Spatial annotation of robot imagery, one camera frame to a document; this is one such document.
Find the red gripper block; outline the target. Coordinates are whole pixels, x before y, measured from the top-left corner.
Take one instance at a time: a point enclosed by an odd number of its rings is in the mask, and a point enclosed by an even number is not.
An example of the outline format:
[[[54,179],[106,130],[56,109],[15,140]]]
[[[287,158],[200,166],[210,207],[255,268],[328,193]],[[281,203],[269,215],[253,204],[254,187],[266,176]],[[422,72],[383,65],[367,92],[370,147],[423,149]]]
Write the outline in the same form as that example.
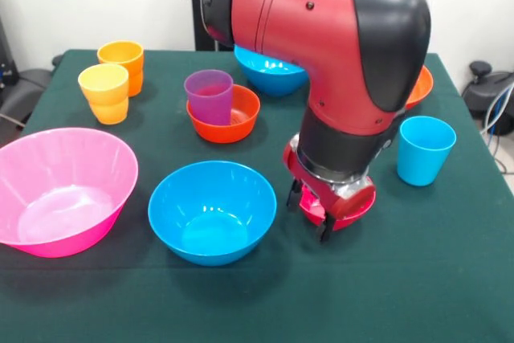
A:
[[[299,205],[307,219],[318,226],[317,239],[327,242],[334,224],[349,226],[371,208],[373,181],[363,175],[349,182],[325,182],[301,165],[296,148],[295,142],[287,144],[283,155],[284,164],[293,175],[286,206]]]

